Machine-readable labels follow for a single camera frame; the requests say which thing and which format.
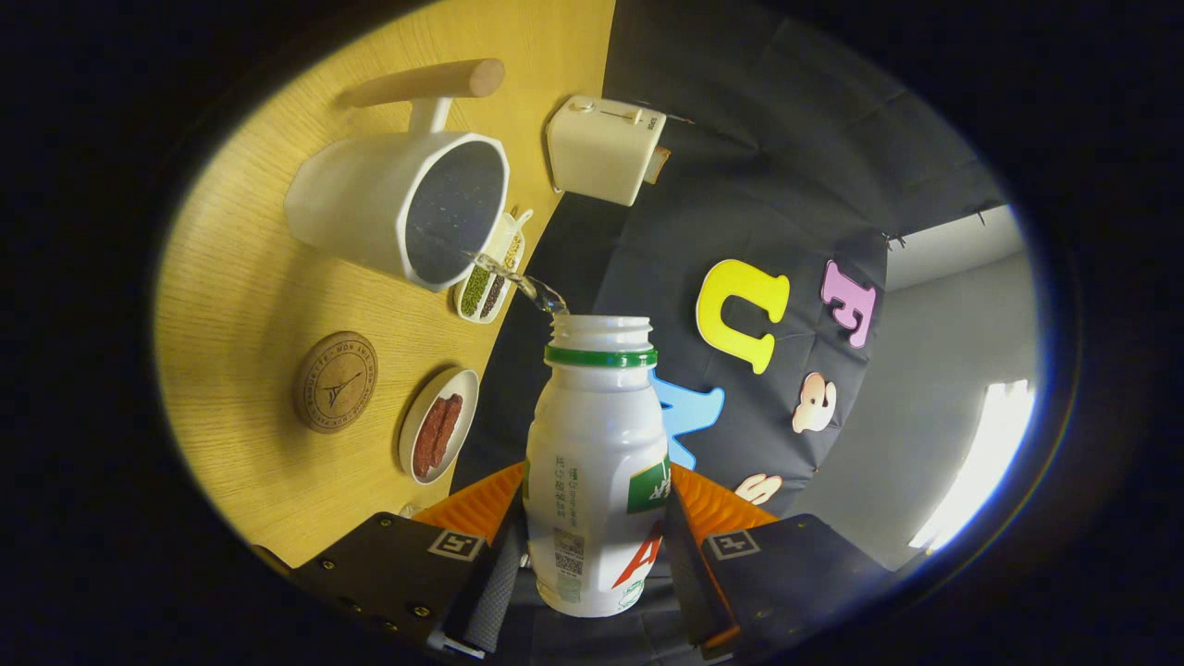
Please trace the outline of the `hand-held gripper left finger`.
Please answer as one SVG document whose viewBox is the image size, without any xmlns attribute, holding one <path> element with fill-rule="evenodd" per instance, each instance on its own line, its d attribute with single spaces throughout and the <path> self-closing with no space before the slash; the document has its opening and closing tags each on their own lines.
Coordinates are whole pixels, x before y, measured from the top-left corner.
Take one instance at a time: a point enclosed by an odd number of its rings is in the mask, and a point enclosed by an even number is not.
<svg viewBox="0 0 1184 666">
<path fill-rule="evenodd" d="M 448 660 L 482 660 L 525 555 L 525 463 L 414 517 L 377 512 L 305 564 L 292 582 L 363 628 Z"/>
</svg>

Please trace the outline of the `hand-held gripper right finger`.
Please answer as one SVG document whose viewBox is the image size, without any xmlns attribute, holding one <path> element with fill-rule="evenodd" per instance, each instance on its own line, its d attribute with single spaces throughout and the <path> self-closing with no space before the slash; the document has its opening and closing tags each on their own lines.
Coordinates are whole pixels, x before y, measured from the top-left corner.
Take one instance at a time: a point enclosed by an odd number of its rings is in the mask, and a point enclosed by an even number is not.
<svg viewBox="0 0 1184 666">
<path fill-rule="evenodd" d="M 670 474 L 663 543 L 702 657 L 766 659 L 844 623 L 892 585 L 892 570 L 821 518 L 777 518 L 682 465 Z"/>
</svg>

